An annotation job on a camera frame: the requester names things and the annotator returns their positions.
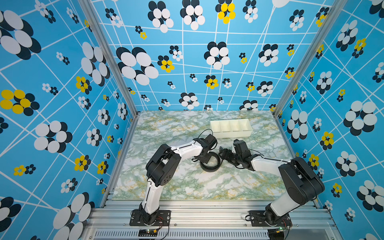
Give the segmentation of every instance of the green marble surface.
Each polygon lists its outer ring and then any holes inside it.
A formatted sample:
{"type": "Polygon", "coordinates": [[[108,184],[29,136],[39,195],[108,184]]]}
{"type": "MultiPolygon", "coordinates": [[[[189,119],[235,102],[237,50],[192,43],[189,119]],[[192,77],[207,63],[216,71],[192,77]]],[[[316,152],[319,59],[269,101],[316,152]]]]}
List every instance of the green marble surface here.
{"type": "MultiPolygon", "coordinates": [[[[145,166],[158,147],[190,142],[209,128],[211,120],[248,118],[250,137],[238,138],[266,157],[290,159],[288,148],[270,111],[143,111],[125,158],[113,200],[142,200],[147,188],[145,166]]],[[[232,149],[232,138],[218,139],[232,149]]],[[[216,172],[205,172],[191,158],[180,162],[172,180],[164,186],[162,200],[274,200],[285,192],[282,179],[265,172],[236,169],[224,161],[216,172]]]]}

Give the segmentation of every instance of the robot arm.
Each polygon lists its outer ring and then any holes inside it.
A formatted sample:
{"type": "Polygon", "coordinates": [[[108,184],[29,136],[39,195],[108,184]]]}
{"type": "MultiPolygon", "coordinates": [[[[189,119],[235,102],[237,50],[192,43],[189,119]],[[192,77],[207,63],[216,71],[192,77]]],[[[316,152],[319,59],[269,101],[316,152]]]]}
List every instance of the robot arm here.
{"type": "Polygon", "coordinates": [[[146,224],[155,221],[163,187],[172,179],[180,161],[195,157],[200,162],[208,163],[212,156],[210,150],[216,144],[216,138],[210,134],[205,139],[195,138],[181,146],[169,147],[163,144],[158,148],[146,165],[147,191],[139,206],[140,215],[146,224]]]}
{"type": "Polygon", "coordinates": [[[266,159],[260,154],[251,155],[243,140],[234,140],[234,151],[220,147],[220,157],[231,164],[242,165],[251,171],[263,171],[283,179],[286,192],[268,204],[264,217],[270,225],[275,225],[285,214],[313,200],[325,189],[324,184],[300,157],[288,161],[266,159]]]}

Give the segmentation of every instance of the floral wallpaper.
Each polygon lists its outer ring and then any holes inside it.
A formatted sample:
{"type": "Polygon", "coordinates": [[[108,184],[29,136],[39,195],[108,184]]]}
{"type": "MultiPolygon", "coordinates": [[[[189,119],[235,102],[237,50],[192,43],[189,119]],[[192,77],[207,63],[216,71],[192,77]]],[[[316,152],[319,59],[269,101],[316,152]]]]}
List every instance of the floral wallpaper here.
{"type": "Polygon", "coordinates": [[[91,2],[139,111],[274,111],[333,4],[91,2]]]}
{"type": "Polygon", "coordinates": [[[132,114],[73,0],[0,5],[0,239],[78,239],[132,114]]]}
{"type": "Polygon", "coordinates": [[[382,240],[384,2],[348,0],[278,114],[344,239],[382,240]]]}

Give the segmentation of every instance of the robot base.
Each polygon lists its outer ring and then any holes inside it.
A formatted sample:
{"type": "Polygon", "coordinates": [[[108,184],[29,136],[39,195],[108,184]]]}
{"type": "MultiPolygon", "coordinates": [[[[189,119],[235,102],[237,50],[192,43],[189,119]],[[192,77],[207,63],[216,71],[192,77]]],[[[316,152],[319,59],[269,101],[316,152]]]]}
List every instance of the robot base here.
{"type": "MultiPolygon", "coordinates": [[[[164,219],[163,226],[169,226],[169,221],[170,221],[170,210],[158,210],[157,211],[157,216],[162,217],[164,219]]],[[[135,209],[132,211],[132,217],[129,222],[130,226],[147,226],[147,227],[153,227],[156,226],[158,227],[160,225],[159,221],[155,221],[153,225],[148,226],[145,225],[143,222],[143,217],[140,215],[140,211],[138,209],[135,209]]]]}
{"type": "MultiPolygon", "coordinates": [[[[262,217],[264,217],[264,212],[265,212],[265,210],[249,211],[249,215],[251,218],[251,224],[253,227],[271,227],[271,225],[268,225],[265,222],[265,220],[261,219],[262,217]]],[[[289,214],[284,214],[281,218],[289,219],[289,214]]],[[[290,222],[288,220],[284,220],[284,221],[282,219],[280,219],[278,222],[275,223],[277,225],[272,226],[272,227],[286,227],[286,226],[290,225],[290,222]]]]}

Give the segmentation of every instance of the aluminum frame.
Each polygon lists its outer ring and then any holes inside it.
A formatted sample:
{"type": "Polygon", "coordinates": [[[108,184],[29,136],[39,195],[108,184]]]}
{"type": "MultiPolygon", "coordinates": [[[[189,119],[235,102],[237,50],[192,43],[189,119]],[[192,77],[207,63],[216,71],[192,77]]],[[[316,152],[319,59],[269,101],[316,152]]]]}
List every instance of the aluminum frame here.
{"type": "Polygon", "coordinates": [[[336,19],[340,15],[340,13],[343,10],[343,7],[347,3],[347,1],[348,0],[335,0],[333,2],[333,5],[331,7],[331,11],[327,15],[327,20],[324,21],[320,30],[316,33],[310,47],[308,48],[307,52],[305,53],[299,66],[296,68],[298,70],[295,72],[295,75],[293,76],[291,81],[288,83],[287,88],[285,89],[283,95],[281,96],[279,102],[277,103],[276,109],[273,112],[275,117],[280,113],[280,111],[284,108],[284,106],[289,101],[292,90],[296,87],[296,85],[299,83],[301,77],[304,75],[304,73],[307,70],[308,66],[310,65],[314,55],[316,54],[317,49],[319,48],[321,43],[324,41],[324,39],[327,36],[327,34],[329,33],[329,31],[331,30],[333,24],[335,23],[336,19]]]}
{"type": "Polygon", "coordinates": [[[127,105],[131,113],[133,114],[133,117],[137,117],[137,109],[135,106],[135,103],[133,102],[129,92],[127,85],[124,82],[124,79],[121,75],[121,72],[119,70],[119,67],[113,57],[113,53],[111,48],[108,45],[107,39],[104,35],[103,30],[101,29],[101,26],[99,24],[98,18],[95,14],[95,11],[93,11],[92,3],[90,0],[78,0],[81,9],[83,10],[86,19],[88,20],[89,24],[92,27],[94,36],[100,46],[100,48],[103,51],[104,57],[107,60],[108,66],[111,69],[111,72],[113,73],[113,76],[115,77],[116,83],[121,91],[121,94],[123,95],[124,99],[127,101],[127,105]]]}
{"type": "MultiPolygon", "coordinates": [[[[270,202],[253,200],[168,200],[160,201],[160,208],[172,211],[170,229],[174,232],[186,229],[207,231],[212,229],[242,230],[249,232],[255,229],[275,229],[275,227],[252,227],[250,222],[245,220],[249,210],[265,210],[265,206],[270,202]]],[[[129,226],[130,212],[137,209],[140,203],[139,200],[107,200],[104,208],[92,211],[84,232],[85,239],[95,238],[94,235],[100,229],[103,231],[140,229],[140,227],[129,226]]],[[[342,240],[329,211],[327,209],[317,209],[313,202],[308,202],[289,214],[293,224],[291,229],[325,229],[329,239],[333,237],[336,240],[342,240]]]]}

